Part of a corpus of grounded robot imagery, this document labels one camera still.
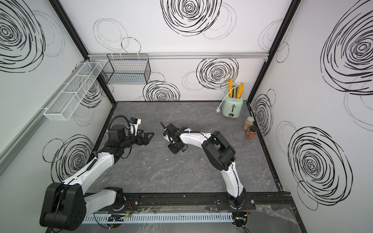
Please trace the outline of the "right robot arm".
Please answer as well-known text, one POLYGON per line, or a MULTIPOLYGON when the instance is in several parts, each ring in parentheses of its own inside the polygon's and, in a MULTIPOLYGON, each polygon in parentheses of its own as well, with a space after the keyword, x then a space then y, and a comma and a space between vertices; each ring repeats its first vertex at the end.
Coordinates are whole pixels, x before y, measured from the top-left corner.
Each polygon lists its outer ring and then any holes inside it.
POLYGON ((226 185, 228 201, 235 209, 244 205, 246 190, 236 169, 236 151, 219 131, 203 133, 188 127, 177 128, 172 123, 165 126, 160 123, 163 137, 169 142, 168 148, 173 154, 184 152, 189 145, 203 149, 211 165, 222 174, 226 185))

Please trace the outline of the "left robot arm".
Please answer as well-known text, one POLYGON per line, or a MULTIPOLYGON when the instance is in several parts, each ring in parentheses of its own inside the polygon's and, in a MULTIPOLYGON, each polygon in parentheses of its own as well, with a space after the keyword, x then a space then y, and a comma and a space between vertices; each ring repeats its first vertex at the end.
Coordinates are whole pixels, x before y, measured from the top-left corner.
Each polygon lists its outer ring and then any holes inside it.
POLYGON ((93 152, 93 160, 71 177, 47 187, 39 223, 48 233, 74 231, 87 215, 105 207, 121 210, 126 205, 122 188, 107 187, 90 195, 86 191, 106 170, 125 158, 126 149, 150 143, 154 133, 139 129, 140 124, 139 118, 115 116, 107 127, 108 140, 102 149, 93 152))

